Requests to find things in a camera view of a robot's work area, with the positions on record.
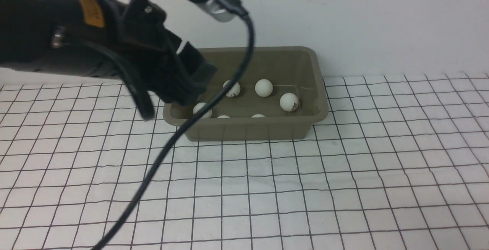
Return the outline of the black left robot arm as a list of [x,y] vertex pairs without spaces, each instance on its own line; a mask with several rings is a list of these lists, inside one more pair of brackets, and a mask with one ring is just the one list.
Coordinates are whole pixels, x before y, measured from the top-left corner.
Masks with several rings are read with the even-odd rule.
[[217,68],[164,27],[149,0],[1,0],[1,67],[143,83],[165,103],[191,105]]

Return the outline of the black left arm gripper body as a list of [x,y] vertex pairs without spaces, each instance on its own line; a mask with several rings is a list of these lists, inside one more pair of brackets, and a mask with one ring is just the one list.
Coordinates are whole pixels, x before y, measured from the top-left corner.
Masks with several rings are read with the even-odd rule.
[[182,39],[164,26],[167,14],[162,8],[149,1],[149,7],[140,13],[123,16],[129,3],[112,2],[117,52],[127,66],[121,77],[136,105],[153,105],[149,92],[160,98],[164,82],[184,78],[177,53]]

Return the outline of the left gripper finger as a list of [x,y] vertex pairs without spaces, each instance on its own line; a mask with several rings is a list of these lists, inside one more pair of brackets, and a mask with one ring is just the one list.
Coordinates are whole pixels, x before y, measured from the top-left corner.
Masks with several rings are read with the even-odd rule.
[[165,103],[180,106],[192,105],[206,92],[208,83],[183,78],[172,78],[160,87],[160,98]]
[[189,42],[185,43],[178,53],[178,59],[180,59],[183,67],[185,83],[196,90],[206,90],[217,72],[217,68],[210,64],[201,52]]

